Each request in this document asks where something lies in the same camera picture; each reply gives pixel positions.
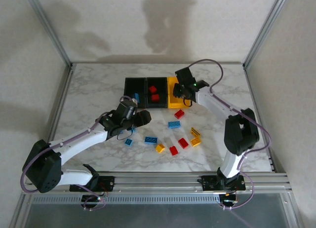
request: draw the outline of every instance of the yellow lego brick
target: yellow lego brick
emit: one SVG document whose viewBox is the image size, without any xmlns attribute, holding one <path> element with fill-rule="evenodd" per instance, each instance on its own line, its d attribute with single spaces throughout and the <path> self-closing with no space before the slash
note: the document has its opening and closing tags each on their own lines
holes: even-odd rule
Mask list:
<svg viewBox="0 0 316 228">
<path fill-rule="evenodd" d="M 195 146 L 199 145 L 202 141 L 199 137 L 197 137 L 197 138 L 193 138 L 192 140 L 190 140 L 190 142 L 191 142 L 192 146 L 195 147 Z"/>
<path fill-rule="evenodd" d="M 158 152 L 158 153 L 162 153 L 163 152 L 163 150 L 164 150 L 164 145 L 163 144 L 158 144 L 158 146 L 156 147 L 156 151 Z"/>
<path fill-rule="evenodd" d="M 173 96 L 173 88 L 175 83 L 179 83 L 176 76 L 169 76 L 167 78 L 168 81 L 168 108 L 171 109 L 180 109 L 180 108 L 188 108 L 190 105 L 190 100 L 185 100 L 187 106 L 183 104 L 183 99 L 176 98 Z"/>
<path fill-rule="evenodd" d="M 191 134 L 194 136 L 194 137 L 196 137 L 196 138 L 198 138 L 198 137 L 200 137 L 200 136 L 202 136 L 195 128 L 191 128 Z"/>
</svg>

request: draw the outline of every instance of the white marble tabletop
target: white marble tabletop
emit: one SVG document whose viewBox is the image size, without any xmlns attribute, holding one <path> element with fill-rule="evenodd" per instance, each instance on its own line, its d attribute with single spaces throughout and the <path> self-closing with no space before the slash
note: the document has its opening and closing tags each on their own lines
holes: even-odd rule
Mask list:
<svg viewBox="0 0 316 228">
<path fill-rule="evenodd" d="M 123 95 L 126 77 L 174 76 L 174 72 L 186 65 L 180 64 L 77 64 L 67 98 L 61 113 L 55 139 L 81 130 L 103 112 L 117 108 Z M 254 109 L 241 64 L 223 65 L 224 78 L 214 88 L 222 97 L 241 108 Z M 220 70 L 213 64 L 198 64 L 190 68 L 196 80 L 215 82 Z M 92 146 L 70 159 L 64 168 L 79 169 L 83 163 L 97 171 L 216 171 L 227 151 L 224 144 L 224 124 L 204 107 L 193 104 L 183 109 L 182 127 L 168 129 L 169 121 L 176 121 L 177 109 L 149 109 L 152 121 L 140 128 L 130 139 L 128 147 L 115 138 Z M 178 140 L 187 142 L 193 138 L 191 127 L 201 134 L 199 146 L 182 149 Z M 146 136 L 158 137 L 158 143 L 166 146 L 157 153 L 155 145 L 144 143 Z M 169 147 L 175 145 L 179 154 L 172 156 Z M 263 145 L 262 136 L 255 148 Z M 271 171 L 266 151 L 249 155 L 244 171 Z"/>
</svg>

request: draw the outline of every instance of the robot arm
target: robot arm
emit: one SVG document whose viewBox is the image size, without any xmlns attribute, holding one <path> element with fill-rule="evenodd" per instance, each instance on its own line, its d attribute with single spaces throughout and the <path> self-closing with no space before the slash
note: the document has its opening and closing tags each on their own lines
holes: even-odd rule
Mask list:
<svg viewBox="0 0 316 228">
<path fill-rule="evenodd" d="M 225 123 L 224 143 L 227 147 L 224 162 L 217 170 L 217 188 L 226 190 L 238 179 L 238 167 L 243 155 L 259 141 L 258 128 L 248 120 L 242 118 L 232 109 L 243 112 L 255 120 L 251 109 L 242 110 L 230 103 L 230 108 L 224 106 L 217 98 L 227 103 L 222 97 L 209 91 L 209 84 L 203 80 L 196 82 L 189 68 L 176 71 L 179 83 L 176 83 L 173 95 L 184 100 L 191 100 L 206 107 Z"/>
<path fill-rule="evenodd" d="M 148 111 L 136 111 L 135 102 L 123 100 L 116 110 L 102 115 L 86 129 L 57 141 L 36 142 L 23 166 L 23 173 L 39 192 L 48 192 L 58 185 L 83 185 L 93 188 L 99 175 L 91 166 L 84 164 L 86 171 L 65 172 L 61 166 L 92 145 L 109 140 L 122 130 L 131 130 L 151 121 Z"/>
</svg>

